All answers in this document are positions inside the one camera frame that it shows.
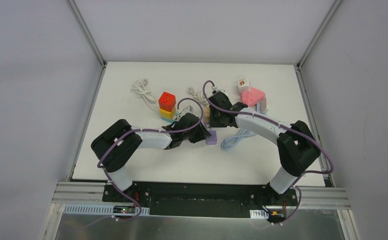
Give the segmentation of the beige cube adapter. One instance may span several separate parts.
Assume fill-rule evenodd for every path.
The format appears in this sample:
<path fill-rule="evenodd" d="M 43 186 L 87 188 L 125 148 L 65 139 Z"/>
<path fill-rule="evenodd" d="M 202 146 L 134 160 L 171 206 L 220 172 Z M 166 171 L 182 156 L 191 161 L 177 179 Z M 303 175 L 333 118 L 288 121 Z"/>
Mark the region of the beige cube adapter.
<path fill-rule="evenodd" d="M 210 123 L 210 106 L 206 106 L 206 107 L 203 109 L 203 121 L 204 121 L 206 124 L 209 124 L 209 123 Z"/>

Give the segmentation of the purple power strip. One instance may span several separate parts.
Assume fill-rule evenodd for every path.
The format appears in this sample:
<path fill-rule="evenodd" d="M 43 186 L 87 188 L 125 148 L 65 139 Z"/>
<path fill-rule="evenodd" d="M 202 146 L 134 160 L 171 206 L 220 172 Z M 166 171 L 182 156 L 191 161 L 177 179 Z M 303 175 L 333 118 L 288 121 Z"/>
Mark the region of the purple power strip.
<path fill-rule="evenodd" d="M 209 146 L 217 144 L 217 132 L 216 130 L 209 130 L 210 136 L 206 138 L 206 144 Z"/>

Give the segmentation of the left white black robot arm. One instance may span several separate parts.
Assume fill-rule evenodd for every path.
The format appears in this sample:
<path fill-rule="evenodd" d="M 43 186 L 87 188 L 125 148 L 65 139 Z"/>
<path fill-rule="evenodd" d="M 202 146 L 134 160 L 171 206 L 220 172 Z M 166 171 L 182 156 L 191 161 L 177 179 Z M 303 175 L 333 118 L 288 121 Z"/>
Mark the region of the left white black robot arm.
<path fill-rule="evenodd" d="M 170 150 L 179 147 L 183 141 L 194 144 L 209 137 L 211 133 L 192 113 L 158 129 L 135 128 L 127 120 L 120 119 L 92 141 L 91 149 L 100 161 L 99 167 L 117 186 L 115 196 L 122 202 L 129 202 L 134 189 L 125 165 L 136 150 Z"/>

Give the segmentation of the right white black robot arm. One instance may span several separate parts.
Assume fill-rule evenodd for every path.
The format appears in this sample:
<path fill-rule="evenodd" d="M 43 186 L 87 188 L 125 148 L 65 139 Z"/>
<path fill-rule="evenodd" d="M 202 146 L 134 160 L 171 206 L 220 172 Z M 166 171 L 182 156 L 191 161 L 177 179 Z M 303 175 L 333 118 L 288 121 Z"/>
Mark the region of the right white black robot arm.
<path fill-rule="evenodd" d="M 270 204 L 280 204 L 285 192 L 321 154 L 307 124 L 300 120 L 290 126 L 278 124 L 242 102 L 232 104 L 221 91 L 214 90 L 208 100 L 211 127 L 248 130 L 277 146 L 281 167 L 266 185 L 265 196 Z"/>

